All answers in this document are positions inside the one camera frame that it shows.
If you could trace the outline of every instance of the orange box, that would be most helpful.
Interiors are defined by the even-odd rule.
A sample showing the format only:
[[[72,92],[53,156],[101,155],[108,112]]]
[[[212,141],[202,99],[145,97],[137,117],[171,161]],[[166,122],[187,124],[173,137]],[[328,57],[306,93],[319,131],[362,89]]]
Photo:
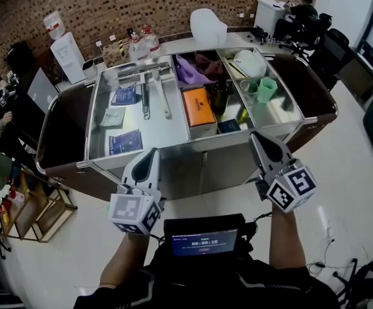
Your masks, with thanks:
[[[216,122],[205,88],[185,91],[183,94],[190,127]]]
[[[182,94],[191,137],[201,138],[216,135],[216,118],[209,105],[206,89],[192,89],[184,91]]]

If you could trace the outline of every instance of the black speaker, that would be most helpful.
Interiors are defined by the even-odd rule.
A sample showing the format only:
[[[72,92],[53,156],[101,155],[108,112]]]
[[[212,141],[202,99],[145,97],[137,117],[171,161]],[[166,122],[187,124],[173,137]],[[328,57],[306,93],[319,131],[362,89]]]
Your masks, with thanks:
[[[7,53],[6,62],[18,77],[22,77],[34,67],[36,58],[26,41],[21,41],[12,45]]]

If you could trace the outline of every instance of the mosaic tile wall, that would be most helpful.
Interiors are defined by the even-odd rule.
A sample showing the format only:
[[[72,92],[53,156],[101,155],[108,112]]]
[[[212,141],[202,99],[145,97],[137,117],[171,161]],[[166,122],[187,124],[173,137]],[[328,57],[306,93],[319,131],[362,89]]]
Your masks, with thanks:
[[[26,40],[35,56],[50,47],[43,18],[54,10],[88,59],[100,55],[95,41],[108,44],[111,34],[125,38],[128,27],[150,23],[159,35],[190,31],[190,14],[202,7],[212,9],[228,26],[251,26],[256,0],[0,0],[0,74],[7,70],[3,59],[14,42]],[[240,12],[244,18],[237,17]]]

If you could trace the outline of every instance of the white marker cube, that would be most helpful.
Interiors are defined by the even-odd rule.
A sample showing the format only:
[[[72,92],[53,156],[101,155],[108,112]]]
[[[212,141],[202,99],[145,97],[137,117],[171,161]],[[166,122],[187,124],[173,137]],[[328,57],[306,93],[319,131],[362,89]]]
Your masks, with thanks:
[[[267,196],[283,212],[290,212],[305,203],[316,191],[316,182],[307,166],[277,177]]]
[[[109,220],[121,231],[132,234],[150,234],[162,209],[153,196],[112,194]]]

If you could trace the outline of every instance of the dark glass bottle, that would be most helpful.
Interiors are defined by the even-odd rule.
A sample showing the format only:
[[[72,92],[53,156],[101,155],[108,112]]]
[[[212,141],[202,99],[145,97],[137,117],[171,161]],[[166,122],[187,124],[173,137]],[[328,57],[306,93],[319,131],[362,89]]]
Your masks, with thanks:
[[[223,76],[213,85],[211,91],[211,107],[213,113],[216,115],[223,115],[225,113],[228,96],[226,76]]]

